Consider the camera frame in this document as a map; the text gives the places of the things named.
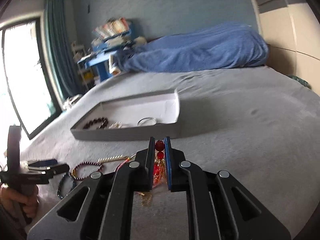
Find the left hand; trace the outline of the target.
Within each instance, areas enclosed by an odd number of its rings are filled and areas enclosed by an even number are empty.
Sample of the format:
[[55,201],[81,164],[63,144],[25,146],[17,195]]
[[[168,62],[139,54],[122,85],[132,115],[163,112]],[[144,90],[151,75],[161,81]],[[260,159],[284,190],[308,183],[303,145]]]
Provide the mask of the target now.
[[18,215],[14,209],[14,202],[22,204],[23,212],[28,218],[34,218],[37,214],[39,202],[37,200],[39,188],[37,185],[33,188],[33,193],[30,196],[23,195],[15,189],[7,185],[1,185],[1,205],[14,218]]

